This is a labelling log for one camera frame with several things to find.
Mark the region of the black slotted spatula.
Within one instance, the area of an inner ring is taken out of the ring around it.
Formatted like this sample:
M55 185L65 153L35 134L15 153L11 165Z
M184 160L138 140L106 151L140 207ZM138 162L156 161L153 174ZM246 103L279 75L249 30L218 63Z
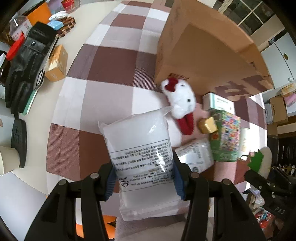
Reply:
M24 168L27 158L27 126L26 122L14 114L14 124L11 133L11 147L18 151L20 157L19 168Z

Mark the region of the small orange cardboard box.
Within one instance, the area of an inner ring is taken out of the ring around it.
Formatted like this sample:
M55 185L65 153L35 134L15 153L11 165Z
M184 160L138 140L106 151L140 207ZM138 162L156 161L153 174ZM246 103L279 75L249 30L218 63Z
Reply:
M66 76L68 53L63 45L55 47L52 56L49 59L49 64L45 77L51 81L56 82L62 80Z

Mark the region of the small gold box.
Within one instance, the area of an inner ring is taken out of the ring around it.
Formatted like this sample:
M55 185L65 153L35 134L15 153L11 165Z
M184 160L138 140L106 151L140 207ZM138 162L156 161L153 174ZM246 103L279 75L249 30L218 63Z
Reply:
M198 121L198 128L203 134L214 133L218 130L216 122L212 116L200 119Z

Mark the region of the black leather glove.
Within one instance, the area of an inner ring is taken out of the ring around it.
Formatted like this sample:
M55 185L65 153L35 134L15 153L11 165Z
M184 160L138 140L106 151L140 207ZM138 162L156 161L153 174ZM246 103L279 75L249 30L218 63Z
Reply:
M13 57L5 83L4 96L6 107L12 114L24 111L56 37L56 30L37 22Z

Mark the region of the white paper cup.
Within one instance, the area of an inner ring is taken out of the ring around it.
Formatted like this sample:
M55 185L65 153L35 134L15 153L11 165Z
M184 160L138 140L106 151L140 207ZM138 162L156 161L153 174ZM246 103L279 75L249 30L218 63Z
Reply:
M0 176L20 166L20 156L15 148L0 146Z

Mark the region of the orange white chair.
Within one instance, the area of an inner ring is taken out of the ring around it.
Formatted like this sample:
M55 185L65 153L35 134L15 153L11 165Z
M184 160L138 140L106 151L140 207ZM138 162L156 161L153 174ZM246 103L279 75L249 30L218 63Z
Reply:
M105 229L109 240L115 240L115 226L116 226L115 216L109 216L109 215L102 216L101 227ZM80 238L84 238L83 226L79 223L76 224L76 233Z

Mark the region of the brown white checkered tablecloth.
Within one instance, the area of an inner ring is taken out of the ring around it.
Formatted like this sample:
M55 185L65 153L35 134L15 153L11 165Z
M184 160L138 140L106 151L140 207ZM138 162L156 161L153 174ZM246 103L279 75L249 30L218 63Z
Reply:
M97 25L78 52L57 99L47 147L47 185L61 179L79 181L98 171L109 154L98 121L113 123L137 113L167 106L154 84L158 40L171 8L140 1L122 1ZM251 151L267 146L262 94L235 101L242 127L249 128ZM241 161L220 162L204 174L210 180L229 178L243 192ZM180 240L184 215L123 221L119 186L101 207L118 216L115 240Z

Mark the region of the white clear packaged box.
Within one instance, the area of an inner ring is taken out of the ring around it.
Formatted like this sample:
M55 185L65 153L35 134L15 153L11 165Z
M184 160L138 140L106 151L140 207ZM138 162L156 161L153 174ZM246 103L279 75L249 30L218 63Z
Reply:
M175 149L175 152L180 162L187 164L193 172L202 173L214 165L210 143L207 138L193 140Z

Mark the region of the large cardboard box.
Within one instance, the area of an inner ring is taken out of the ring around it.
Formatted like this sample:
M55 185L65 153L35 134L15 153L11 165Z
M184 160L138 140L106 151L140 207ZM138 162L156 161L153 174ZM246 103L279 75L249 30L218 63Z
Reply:
M174 77L197 95L231 101L273 88L253 40L222 13L199 1L175 1L159 38L155 83Z

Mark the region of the white red plush toy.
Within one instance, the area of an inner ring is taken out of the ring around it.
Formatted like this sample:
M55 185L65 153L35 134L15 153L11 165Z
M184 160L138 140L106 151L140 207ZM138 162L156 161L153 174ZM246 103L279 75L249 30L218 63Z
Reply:
M181 133L190 136L194 131L193 112L196 108L196 97L191 86L185 80L170 77L161 82L161 89Z

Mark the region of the white plastic refill bag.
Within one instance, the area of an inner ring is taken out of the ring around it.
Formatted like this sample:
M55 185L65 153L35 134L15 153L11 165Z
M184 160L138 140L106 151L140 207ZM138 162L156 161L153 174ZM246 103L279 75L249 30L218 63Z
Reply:
M167 106L110 125L98 122L120 186L125 221L185 213L189 202L174 185L173 150L165 118Z

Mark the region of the white green medicine box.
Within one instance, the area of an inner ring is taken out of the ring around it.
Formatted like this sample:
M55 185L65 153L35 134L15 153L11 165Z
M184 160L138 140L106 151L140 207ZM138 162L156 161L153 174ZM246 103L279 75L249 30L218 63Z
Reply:
M224 110L228 113L235 114L234 102L221 97L214 93L208 93L202 96L203 110L213 111L213 110Z

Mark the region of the brown beaded trivet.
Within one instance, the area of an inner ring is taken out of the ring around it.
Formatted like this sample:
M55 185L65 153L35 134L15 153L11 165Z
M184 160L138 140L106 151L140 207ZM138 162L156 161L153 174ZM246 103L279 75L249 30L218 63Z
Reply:
M63 23L63 27L60 28L57 33L60 38L64 37L67 33L71 31L72 28L75 27L75 19L71 16L64 17L59 20Z

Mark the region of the teal edged notebook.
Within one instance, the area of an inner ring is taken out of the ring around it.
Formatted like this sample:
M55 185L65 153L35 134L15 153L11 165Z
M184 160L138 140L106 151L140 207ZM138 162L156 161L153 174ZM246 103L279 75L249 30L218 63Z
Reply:
M33 90L33 91L32 91L32 93L31 93L31 95L30 95L30 97L29 97L29 100L28 100L28 102L27 102L27 104L26 104L26 107L25 107L24 111L22 112L22 115L23 115L23 116L26 116L26 115L29 113L29 111L30 111L30 109L31 109L31 107L32 107L33 101L34 101L34 99L35 99L37 93L38 93L37 90Z

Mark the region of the white refrigerator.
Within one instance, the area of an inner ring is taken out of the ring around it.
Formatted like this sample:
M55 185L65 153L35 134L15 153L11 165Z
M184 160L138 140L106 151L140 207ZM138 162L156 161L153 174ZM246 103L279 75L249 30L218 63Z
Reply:
M295 80L295 43L289 33L263 50L261 55L273 80L274 88Z

